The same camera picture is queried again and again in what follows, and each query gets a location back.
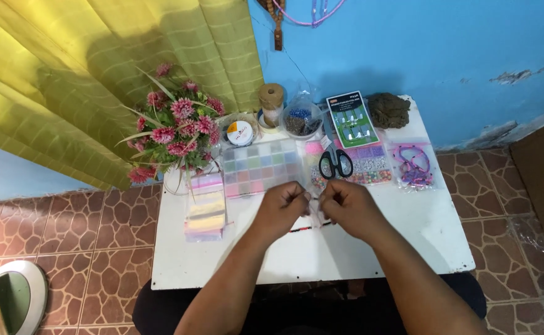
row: yellow curtain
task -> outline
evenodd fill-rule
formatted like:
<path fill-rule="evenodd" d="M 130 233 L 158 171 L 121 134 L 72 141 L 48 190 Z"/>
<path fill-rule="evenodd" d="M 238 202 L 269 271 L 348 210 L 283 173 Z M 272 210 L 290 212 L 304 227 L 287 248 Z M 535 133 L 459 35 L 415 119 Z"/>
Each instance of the yellow curtain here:
<path fill-rule="evenodd" d="M 122 104 L 170 62 L 222 99 L 258 106 L 262 71 L 245 0 L 0 0 L 0 149 L 107 189 L 129 186 Z"/>

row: scissors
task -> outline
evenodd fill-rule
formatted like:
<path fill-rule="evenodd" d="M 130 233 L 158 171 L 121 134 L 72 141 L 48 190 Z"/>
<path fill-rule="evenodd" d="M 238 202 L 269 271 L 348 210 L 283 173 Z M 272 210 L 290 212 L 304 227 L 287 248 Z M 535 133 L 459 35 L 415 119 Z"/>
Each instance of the scissors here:
<path fill-rule="evenodd" d="M 344 150 L 336 148 L 328 114 L 324 117 L 324 132 L 328 137 L 330 144 L 326 147 L 326 151 L 321 155 L 320 163 L 318 164 L 321 176 L 330 180 L 336 177 L 336 170 L 338 170 L 338 174 L 342 178 L 350 177 L 352 175 L 352 160 Z M 326 172 L 324 172 L 322 165 L 330 167 L 329 175 L 326 174 L 327 169 Z"/>

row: bead organizer box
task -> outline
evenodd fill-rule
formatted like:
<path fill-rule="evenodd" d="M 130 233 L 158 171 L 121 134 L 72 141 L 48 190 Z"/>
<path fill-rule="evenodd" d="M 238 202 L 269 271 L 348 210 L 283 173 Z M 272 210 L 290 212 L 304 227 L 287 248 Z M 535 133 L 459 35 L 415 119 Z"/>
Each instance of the bead organizer box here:
<path fill-rule="evenodd" d="M 294 140 L 226 149 L 223 171 L 226 198 L 263 193 L 288 181 L 303 184 L 305 179 Z"/>
<path fill-rule="evenodd" d="M 338 149 L 344 150 L 352 159 L 352 175 L 349 178 L 338 177 L 356 184 L 381 184 L 392 180 L 392 171 L 387 160 L 386 151 L 381 144 L 365 145 L 344 149 L 339 140 L 335 140 Z M 309 176 L 314 187 L 323 190 L 328 180 L 321 177 L 318 163 L 324 149 L 317 141 L 305 145 L 305 160 Z"/>

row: thread spool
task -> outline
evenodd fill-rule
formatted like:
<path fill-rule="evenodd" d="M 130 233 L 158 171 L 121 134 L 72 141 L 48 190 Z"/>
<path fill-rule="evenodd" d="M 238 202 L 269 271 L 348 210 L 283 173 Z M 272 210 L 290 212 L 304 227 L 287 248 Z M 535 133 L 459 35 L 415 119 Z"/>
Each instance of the thread spool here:
<path fill-rule="evenodd" d="M 262 105 L 263 121 L 270 127 L 278 125 L 283 111 L 284 93 L 277 83 L 264 84 L 259 88 L 259 103 Z"/>

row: hand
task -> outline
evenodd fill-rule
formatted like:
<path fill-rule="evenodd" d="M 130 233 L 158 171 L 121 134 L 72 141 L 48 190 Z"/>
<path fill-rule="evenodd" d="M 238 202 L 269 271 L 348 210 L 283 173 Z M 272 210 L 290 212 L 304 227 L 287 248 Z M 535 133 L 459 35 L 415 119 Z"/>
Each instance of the hand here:
<path fill-rule="evenodd" d="M 247 231 L 267 244 L 283 237 L 301 216 L 309 215 L 311 194 L 296 181 L 270 188 Z"/>
<path fill-rule="evenodd" d="M 320 195 L 320 209 L 326 219 L 368 243 L 378 230 L 390 226 L 367 188 L 340 179 L 328 181 Z"/>

